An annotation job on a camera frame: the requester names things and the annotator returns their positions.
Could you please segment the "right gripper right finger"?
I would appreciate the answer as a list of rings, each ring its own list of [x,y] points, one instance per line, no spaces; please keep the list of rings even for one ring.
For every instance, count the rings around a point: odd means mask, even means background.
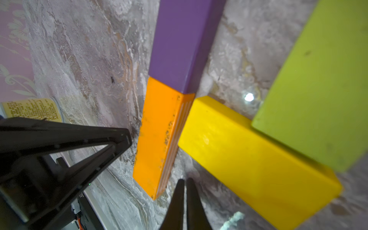
[[[182,230],[184,217],[188,230],[211,230],[193,178],[179,179],[161,230]]]

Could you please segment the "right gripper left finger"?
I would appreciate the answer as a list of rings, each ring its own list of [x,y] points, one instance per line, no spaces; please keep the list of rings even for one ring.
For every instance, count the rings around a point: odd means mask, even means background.
[[[62,229],[72,202],[131,145],[126,128],[2,118],[1,229]]]

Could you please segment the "yellow block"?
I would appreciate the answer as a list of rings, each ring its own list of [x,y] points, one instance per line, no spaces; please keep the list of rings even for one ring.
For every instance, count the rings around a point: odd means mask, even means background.
[[[179,147],[279,230],[296,229],[343,189],[330,168],[209,96],[194,101]]]

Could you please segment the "orange block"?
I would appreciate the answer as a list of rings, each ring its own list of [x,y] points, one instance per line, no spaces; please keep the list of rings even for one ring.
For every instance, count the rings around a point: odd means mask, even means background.
[[[183,94],[148,79],[133,178],[152,200],[167,187],[194,98],[195,94]]]

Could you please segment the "light green block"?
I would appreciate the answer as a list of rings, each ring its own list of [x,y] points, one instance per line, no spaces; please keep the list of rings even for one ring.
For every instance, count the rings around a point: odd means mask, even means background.
[[[252,126],[341,173],[367,153],[367,1],[317,3]]]

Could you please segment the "purple block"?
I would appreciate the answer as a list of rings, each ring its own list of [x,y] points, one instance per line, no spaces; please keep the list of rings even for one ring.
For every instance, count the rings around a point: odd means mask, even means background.
[[[225,1],[160,1],[149,76],[194,94],[206,66]]]

